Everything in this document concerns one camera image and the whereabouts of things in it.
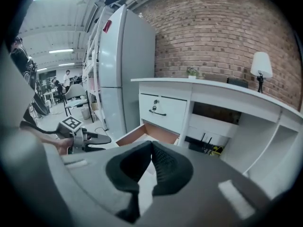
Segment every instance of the red sticker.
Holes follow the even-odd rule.
[[[105,33],[108,32],[109,27],[111,26],[111,24],[112,24],[112,21],[111,21],[111,20],[108,20],[108,21],[106,22],[106,24],[105,24],[105,26],[104,26],[104,28],[103,28],[103,31],[104,31]]]

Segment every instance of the person in white shirt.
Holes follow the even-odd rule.
[[[66,74],[63,77],[63,86],[65,87],[65,93],[68,92],[68,90],[70,89],[70,78],[68,77],[68,75],[70,74],[70,70],[66,71]]]

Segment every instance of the potted plant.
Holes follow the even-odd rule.
[[[189,79],[196,79],[197,75],[199,75],[197,70],[193,67],[188,68],[186,72],[187,72],[187,75],[188,75]]]

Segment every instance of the lamp base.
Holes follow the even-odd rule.
[[[257,77],[257,80],[259,82],[258,92],[259,93],[263,93],[263,82],[264,82],[264,79],[263,79],[263,75],[261,73],[260,73],[260,76]]]

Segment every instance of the brick wall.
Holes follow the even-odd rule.
[[[150,0],[135,10],[156,28],[156,77],[187,77],[194,66],[199,78],[245,80],[253,54],[267,52],[273,78],[264,93],[298,109],[301,61],[293,32],[269,0]]]

